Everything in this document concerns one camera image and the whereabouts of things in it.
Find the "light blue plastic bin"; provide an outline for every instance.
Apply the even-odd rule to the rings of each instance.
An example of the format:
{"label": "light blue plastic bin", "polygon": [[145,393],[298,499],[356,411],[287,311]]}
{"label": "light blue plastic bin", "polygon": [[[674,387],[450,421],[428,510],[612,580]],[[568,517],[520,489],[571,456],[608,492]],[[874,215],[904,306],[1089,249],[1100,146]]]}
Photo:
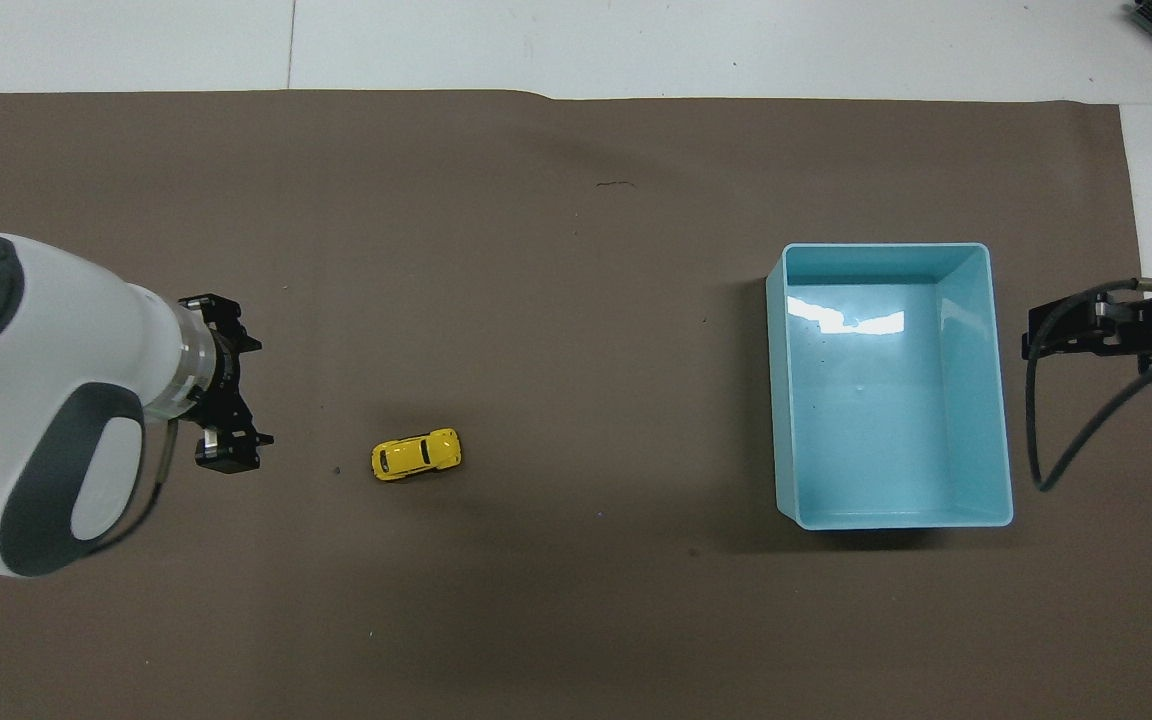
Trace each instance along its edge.
{"label": "light blue plastic bin", "polygon": [[789,245],[767,332],[783,514],[809,530],[1010,523],[986,247]]}

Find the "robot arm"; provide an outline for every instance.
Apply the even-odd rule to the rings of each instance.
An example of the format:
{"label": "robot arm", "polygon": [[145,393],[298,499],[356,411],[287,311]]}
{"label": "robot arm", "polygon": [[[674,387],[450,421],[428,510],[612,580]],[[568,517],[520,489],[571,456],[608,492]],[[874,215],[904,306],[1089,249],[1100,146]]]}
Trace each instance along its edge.
{"label": "robot arm", "polygon": [[[1029,311],[1029,332],[1020,339],[1020,355],[1026,361],[1025,441],[1030,479],[1041,492],[1055,487],[1087,439],[1135,393],[1152,382],[1152,300],[1115,301],[1111,293],[1119,290],[1152,291],[1152,278],[1130,278],[1105,283]],[[1038,359],[1066,353],[1135,355],[1138,374],[1092,415],[1064,448],[1051,473],[1044,477],[1038,461],[1034,402]]]}
{"label": "robot arm", "polygon": [[259,465],[273,438],[238,395],[238,355],[260,343],[234,302],[182,302],[0,233],[0,574],[99,546],[131,500],[147,423],[200,424],[200,465]]}

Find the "brown surface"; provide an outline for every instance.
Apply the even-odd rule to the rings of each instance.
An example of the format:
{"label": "brown surface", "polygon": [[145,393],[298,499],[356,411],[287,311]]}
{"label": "brown surface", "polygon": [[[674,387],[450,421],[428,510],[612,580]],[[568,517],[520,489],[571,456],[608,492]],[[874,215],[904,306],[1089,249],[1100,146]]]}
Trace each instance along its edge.
{"label": "brown surface", "polygon": [[[1015,355],[1137,272],[1111,106],[0,96],[0,229],[241,301],[278,435],[183,433],[127,546],[0,579],[0,717],[1152,717],[1151,397],[1041,497]],[[791,241],[990,247],[1010,528],[776,514]],[[1052,361],[1044,455],[1132,371]],[[463,468],[370,477],[444,424]]]}

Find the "yellow toy car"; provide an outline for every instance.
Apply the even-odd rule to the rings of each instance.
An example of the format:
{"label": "yellow toy car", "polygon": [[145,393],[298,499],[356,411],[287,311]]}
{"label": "yellow toy car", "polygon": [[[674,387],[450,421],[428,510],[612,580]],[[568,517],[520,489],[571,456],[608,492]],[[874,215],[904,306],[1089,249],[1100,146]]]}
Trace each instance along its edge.
{"label": "yellow toy car", "polygon": [[401,480],[425,470],[445,470],[461,464],[461,438],[453,429],[437,429],[424,435],[392,439],[371,450],[371,471],[380,480]]}

